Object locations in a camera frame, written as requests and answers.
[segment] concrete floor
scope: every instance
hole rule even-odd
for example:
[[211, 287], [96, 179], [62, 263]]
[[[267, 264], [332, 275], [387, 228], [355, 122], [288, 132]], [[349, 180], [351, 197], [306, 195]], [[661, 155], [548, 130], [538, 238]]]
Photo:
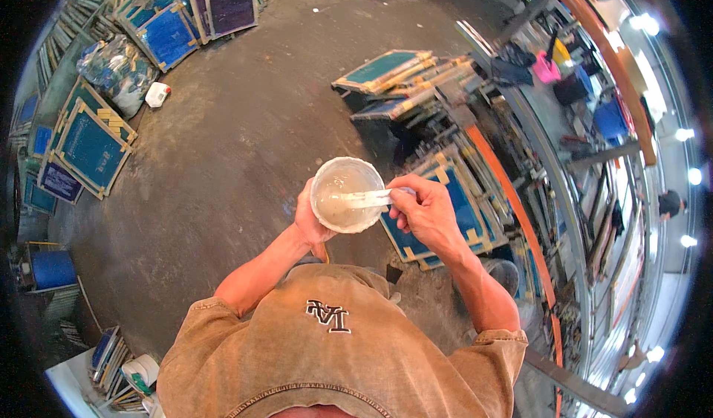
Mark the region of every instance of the concrete floor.
[[[163, 76], [173, 91], [143, 114], [111, 196], [85, 193], [50, 224], [100, 324], [120, 324], [132, 351], [162, 358], [191, 303], [290, 225], [321, 163], [351, 155], [393, 176], [388, 136], [362, 138], [331, 81], [392, 48], [464, 54], [456, 20], [494, 36], [508, 15], [489, 0], [271, 0], [260, 26], [186, 58]], [[384, 274], [399, 266], [406, 315], [447, 354], [469, 343], [448, 272], [400, 263], [379, 224], [328, 250]]]

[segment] hand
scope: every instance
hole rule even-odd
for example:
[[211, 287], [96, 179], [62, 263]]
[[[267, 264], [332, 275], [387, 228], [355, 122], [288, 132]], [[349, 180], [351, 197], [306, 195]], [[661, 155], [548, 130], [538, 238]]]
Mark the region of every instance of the hand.
[[312, 205], [309, 203], [309, 190], [312, 188], [312, 180], [314, 178], [307, 180], [305, 188], [302, 189], [299, 197], [297, 197], [297, 212], [294, 214], [294, 225], [297, 227], [297, 232], [302, 242], [308, 244], [312, 249], [312, 254], [326, 262], [326, 249], [321, 244], [334, 237], [336, 233], [323, 226], [316, 219], [315, 213], [312, 212]]
[[[394, 189], [400, 187], [416, 191], [416, 198]], [[404, 233], [413, 232], [441, 260], [459, 260], [465, 250], [470, 254], [445, 185], [417, 175], [405, 175], [391, 181], [387, 189], [393, 189], [390, 197], [394, 201], [388, 216], [398, 218], [397, 227]]]

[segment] white plastic jug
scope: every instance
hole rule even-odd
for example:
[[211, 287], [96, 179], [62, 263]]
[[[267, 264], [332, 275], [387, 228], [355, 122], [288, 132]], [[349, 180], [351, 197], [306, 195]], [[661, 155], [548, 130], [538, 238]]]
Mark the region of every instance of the white plastic jug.
[[151, 108], [161, 107], [163, 101], [166, 99], [168, 93], [171, 92], [171, 87], [162, 84], [160, 82], [154, 82], [148, 88], [148, 93], [146, 93], [146, 103]]

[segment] pink container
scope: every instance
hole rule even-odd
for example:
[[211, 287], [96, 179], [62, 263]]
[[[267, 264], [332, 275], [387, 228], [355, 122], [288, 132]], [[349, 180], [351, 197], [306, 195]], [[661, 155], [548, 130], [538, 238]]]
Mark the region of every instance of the pink container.
[[557, 68], [555, 61], [549, 63], [545, 60], [545, 51], [540, 51], [537, 55], [537, 61], [533, 65], [535, 75], [542, 81], [543, 84], [560, 80], [560, 69]]

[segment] man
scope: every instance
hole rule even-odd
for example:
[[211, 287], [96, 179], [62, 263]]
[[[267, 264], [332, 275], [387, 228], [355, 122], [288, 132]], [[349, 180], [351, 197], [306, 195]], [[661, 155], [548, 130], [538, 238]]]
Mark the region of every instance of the man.
[[387, 281], [372, 271], [290, 270], [310, 249], [324, 260], [322, 243], [335, 235], [312, 213], [311, 184], [294, 224], [189, 309], [158, 375], [166, 416], [512, 415], [527, 338], [514, 301], [460, 234], [446, 187], [415, 175], [387, 186], [416, 191], [391, 191], [389, 215], [446, 263], [478, 331], [450, 357], [388, 301]]
[[686, 208], [688, 208], [688, 202], [683, 200], [676, 191], [667, 191], [659, 195], [659, 215], [661, 220], [675, 217], [679, 211]]

